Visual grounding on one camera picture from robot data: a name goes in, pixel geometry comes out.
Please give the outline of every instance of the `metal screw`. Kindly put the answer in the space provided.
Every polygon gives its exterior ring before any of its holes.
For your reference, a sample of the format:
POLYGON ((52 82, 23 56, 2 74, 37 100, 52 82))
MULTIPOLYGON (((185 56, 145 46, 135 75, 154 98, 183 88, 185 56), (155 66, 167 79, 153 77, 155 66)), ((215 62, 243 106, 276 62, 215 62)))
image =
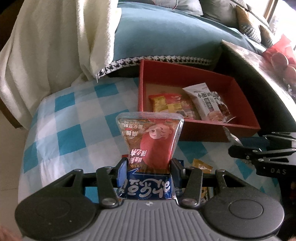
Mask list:
POLYGON ((197 204, 197 201, 193 198, 184 198, 181 202, 186 207, 192 207, 197 204))
POLYGON ((101 202, 104 206, 113 206, 116 204, 116 200, 114 198, 104 198, 101 202))

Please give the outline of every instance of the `person's hand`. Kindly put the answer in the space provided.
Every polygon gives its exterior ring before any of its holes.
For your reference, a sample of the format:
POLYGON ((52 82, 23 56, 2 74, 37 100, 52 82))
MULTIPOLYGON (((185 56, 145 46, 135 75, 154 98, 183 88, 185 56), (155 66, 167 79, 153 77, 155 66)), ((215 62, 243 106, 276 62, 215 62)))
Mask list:
POLYGON ((0 241, 22 241, 22 239, 0 225, 0 241))

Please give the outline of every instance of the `red cardboard tray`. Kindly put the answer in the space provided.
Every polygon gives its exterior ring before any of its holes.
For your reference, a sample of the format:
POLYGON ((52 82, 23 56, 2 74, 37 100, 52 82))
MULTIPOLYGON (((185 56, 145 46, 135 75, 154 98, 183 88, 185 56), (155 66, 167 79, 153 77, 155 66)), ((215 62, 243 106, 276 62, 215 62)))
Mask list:
POLYGON ((182 88, 200 83, 206 83, 211 91, 218 92, 236 116, 234 124, 185 119, 180 140, 228 142, 223 126, 237 137, 251 137, 260 130, 256 116, 234 78, 179 64, 141 60, 138 110, 152 112, 149 95, 184 93, 182 88))

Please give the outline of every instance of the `gray pillow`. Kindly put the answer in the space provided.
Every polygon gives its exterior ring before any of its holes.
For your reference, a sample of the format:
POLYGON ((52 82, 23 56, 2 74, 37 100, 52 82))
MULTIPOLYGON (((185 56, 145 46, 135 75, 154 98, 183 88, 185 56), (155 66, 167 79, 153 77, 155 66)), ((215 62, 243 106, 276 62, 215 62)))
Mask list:
MULTIPOLYGON (((119 2, 140 2, 155 5, 152 0, 119 0, 119 2)), ((176 9, 195 16, 201 16, 203 14, 199 0, 178 0, 176 9)))
MULTIPOLYGON (((247 5, 243 0, 235 0, 244 7, 247 5)), ((222 23, 228 27, 238 29, 236 4, 230 0, 200 0, 203 17, 222 23)))

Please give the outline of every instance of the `black circular pad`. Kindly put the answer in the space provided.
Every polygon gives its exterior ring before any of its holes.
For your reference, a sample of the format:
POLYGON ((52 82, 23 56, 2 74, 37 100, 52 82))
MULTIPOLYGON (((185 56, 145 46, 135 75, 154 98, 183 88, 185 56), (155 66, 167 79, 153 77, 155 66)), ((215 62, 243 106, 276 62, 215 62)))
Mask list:
POLYGON ((96 206, 70 188, 49 190, 23 200, 15 211, 23 235, 35 240, 60 240, 85 229, 94 219, 96 206))
POLYGON ((252 200, 237 200, 229 205, 229 211, 238 218, 254 219, 259 217, 263 212, 260 203, 252 200))
POLYGON ((253 187, 225 188, 202 213, 213 229, 238 239, 276 234, 284 219, 281 204, 253 187))

